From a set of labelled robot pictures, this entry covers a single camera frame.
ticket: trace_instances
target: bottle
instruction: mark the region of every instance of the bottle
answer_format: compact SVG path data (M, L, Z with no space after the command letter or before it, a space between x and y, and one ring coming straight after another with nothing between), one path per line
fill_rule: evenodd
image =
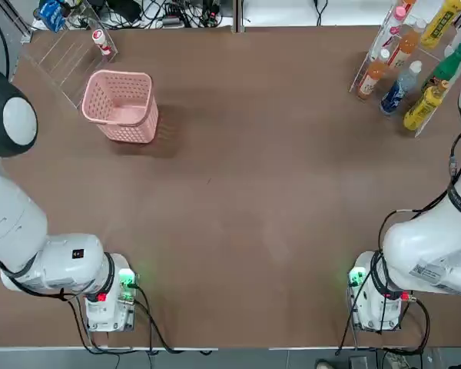
M111 48L109 47L108 40L106 40L106 35L102 29L96 29L92 33L92 40L99 47L103 55L111 54Z
M374 46L370 53L370 58L372 60L377 58L381 48L386 48L393 42L395 36L400 33L405 15L406 10L403 6L397 6L394 9L393 15L388 19L381 33L377 36L376 41L374 41Z
M444 32L449 29L453 19L461 12L461 0L445 0L427 30L422 35L422 45L435 48Z
M461 43L454 53L442 60L429 74L422 86L422 92L430 86L438 85L442 80L449 81L456 74L459 63L461 63Z
M416 77L422 70L422 62L414 61L410 67L401 71L398 79L395 80L389 92L384 95L380 103L382 113L391 115L398 108L401 99L406 93L416 86Z
M379 53L379 58L370 63L369 68L367 68L366 74L363 75L362 81L359 83L359 90L357 95L362 100L367 100L369 95L374 89L376 83L383 77L384 73L387 70L386 62L390 58L390 52L385 48L382 48Z
M415 3L416 0L401 0L400 6L403 6L405 8L405 18L408 16L408 13L410 13Z
M454 49L451 47L451 45L447 45L446 48L444 49L444 56L447 58L452 53L454 53ZM449 88L451 88L454 85L454 82L456 82L456 80L459 78L460 75L461 75L461 62L459 63L454 76L448 81Z
M437 86L431 86L425 90L419 101L405 114L403 119L405 128L416 131L443 102L444 91L448 87L447 81L441 81Z
M418 45L420 35L425 30L426 26L427 24L423 19L418 19L415 24L412 25L412 29L401 38L400 43L387 62L391 69L399 68L405 64L406 60Z

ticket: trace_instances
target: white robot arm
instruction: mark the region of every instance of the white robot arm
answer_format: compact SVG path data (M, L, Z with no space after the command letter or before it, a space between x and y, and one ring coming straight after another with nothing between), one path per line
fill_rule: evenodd
M461 92L458 105L461 115ZM349 274L359 329L396 329L403 291L461 295L461 176L439 204L390 227L382 250L383 260L378 252L363 252Z
M38 123L27 98L0 73L0 158L35 143ZM4 285L30 294L68 290L86 298L91 331L133 327L136 276L126 259L104 253L92 234L48 236L45 213L2 170L0 273Z

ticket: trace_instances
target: pink basket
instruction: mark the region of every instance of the pink basket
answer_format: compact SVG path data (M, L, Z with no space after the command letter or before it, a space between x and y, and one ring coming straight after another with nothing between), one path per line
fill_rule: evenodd
M154 139L159 111L145 73L100 70L89 79L82 114L114 141Z

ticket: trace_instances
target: water bottle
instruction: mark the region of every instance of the water bottle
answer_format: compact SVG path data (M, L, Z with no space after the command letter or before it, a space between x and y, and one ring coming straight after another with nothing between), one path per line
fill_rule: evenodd
M410 64L409 68L400 72L398 79L395 80L389 92L381 100L380 109L382 113L391 115L395 112L406 93L416 86L416 77L421 70L422 62L417 60Z

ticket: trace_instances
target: green bottle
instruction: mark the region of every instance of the green bottle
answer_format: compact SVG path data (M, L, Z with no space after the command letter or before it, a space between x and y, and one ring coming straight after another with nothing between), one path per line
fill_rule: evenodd
M425 80L422 86L422 93L431 86L439 85L441 81L449 81L456 73L461 62L461 43L458 48L449 55L447 58L442 60L439 65L429 74L429 77Z

